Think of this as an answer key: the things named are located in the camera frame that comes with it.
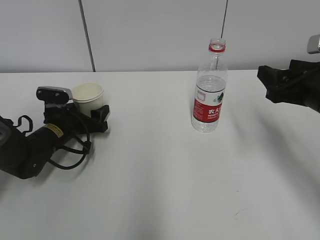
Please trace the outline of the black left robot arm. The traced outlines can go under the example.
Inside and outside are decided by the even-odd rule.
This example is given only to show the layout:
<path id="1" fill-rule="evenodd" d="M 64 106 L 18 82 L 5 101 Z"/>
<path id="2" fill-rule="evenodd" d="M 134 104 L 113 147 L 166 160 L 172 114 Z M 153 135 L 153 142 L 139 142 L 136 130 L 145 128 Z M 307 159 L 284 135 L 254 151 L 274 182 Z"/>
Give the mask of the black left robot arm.
<path id="1" fill-rule="evenodd" d="M 33 121 L 27 115 L 18 118 L 17 125 L 11 119 L 0 119 L 0 169 L 20 179 L 36 177 L 45 164 L 58 169 L 78 167 L 92 148 L 91 134 L 104 133 L 108 129 L 109 105 L 91 110 L 87 116 L 77 110 L 75 104 L 51 107 L 44 110 L 44 125 L 33 130 Z M 58 150 L 80 155 L 80 160 L 63 166 L 51 157 Z"/>

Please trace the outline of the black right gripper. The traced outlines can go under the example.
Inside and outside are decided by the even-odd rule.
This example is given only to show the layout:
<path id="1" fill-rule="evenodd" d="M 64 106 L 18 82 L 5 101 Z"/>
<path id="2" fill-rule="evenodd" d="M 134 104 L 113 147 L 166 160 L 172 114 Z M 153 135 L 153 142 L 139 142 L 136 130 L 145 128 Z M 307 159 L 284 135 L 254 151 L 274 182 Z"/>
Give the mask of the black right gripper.
<path id="1" fill-rule="evenodd" d="M 273 103 L 288 103 L 320 111 L 320 63 L 292 59 L 288 69 L 258 67 L 257 78 Z"/>

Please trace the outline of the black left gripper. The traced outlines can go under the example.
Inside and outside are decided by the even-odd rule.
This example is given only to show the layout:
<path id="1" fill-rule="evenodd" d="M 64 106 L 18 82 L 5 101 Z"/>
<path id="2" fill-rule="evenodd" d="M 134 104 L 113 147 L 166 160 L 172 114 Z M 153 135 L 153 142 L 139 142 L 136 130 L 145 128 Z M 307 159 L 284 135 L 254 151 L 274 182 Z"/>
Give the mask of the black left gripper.
<path id="1" fill-rule="evenodd" d="M 45 107 L 44 127 L 51 130 L 58 138 L 71 136 L 71 134 L 104 133 L 108 129 L 109 114 L 109 105 L 91 110 L 91 117 L 78 111 L 73 103 L 62 107 Z"/>

